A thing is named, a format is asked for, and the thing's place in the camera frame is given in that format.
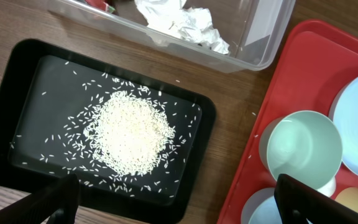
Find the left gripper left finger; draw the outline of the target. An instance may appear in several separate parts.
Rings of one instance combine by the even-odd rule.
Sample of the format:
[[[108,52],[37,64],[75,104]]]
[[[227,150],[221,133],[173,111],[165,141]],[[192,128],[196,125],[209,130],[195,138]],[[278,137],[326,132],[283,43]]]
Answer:
[[[0,210],[0,224],[74,224],[80,204],[80,183],[75,174]]]

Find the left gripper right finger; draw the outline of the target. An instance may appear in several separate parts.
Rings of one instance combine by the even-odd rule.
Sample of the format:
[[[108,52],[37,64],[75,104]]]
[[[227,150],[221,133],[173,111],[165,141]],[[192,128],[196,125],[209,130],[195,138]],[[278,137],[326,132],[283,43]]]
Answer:
[[[358,213],[290,177],[278,176],[274,198],[283,224],[358,224]]]

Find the light blue rice bowl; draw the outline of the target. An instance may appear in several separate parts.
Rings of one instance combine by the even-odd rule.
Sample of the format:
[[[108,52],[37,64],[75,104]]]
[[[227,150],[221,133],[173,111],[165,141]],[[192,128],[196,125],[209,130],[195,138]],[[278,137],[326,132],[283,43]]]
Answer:
[[[282,224],[274,191],[265,188],[254,193],[242,208],[241,224]]]

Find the green small bowl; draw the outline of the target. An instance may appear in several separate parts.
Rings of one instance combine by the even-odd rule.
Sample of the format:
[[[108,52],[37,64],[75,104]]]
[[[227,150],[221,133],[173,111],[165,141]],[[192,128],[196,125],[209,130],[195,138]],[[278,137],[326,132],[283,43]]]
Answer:
[[[267,125],[260,137],[259,156],[274,180],[287,174],[331,197],[342,163],[342,139],[327,116],[296,111]]]

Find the white rice pile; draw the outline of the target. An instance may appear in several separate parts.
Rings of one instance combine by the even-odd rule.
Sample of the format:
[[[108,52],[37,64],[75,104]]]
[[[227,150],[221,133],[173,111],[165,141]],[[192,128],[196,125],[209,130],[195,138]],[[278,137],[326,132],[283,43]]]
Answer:
[[[11,142],[14,165],[128,197],[171,202],[199,105],[53,56],[42,58]]]

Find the red snack wrapper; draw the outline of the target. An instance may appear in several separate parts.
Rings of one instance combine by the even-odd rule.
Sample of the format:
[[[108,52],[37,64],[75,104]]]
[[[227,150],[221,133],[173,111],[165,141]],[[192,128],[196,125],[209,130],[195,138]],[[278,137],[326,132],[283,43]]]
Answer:
[[[114,7],[114,0],[85,0],[87,4],[104,12],[114,14],[116,9]]]

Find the white tissue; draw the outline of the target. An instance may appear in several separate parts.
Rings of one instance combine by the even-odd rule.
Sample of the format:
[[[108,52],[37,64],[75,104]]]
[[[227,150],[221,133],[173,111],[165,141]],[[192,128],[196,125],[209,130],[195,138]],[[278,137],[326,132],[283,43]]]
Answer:
[[[229,44],[213,27],[209,9],[185,9],[185,3],[185,0],[135,0],[138,11],[148,22],[147,27],[220,54],[229,54]]]

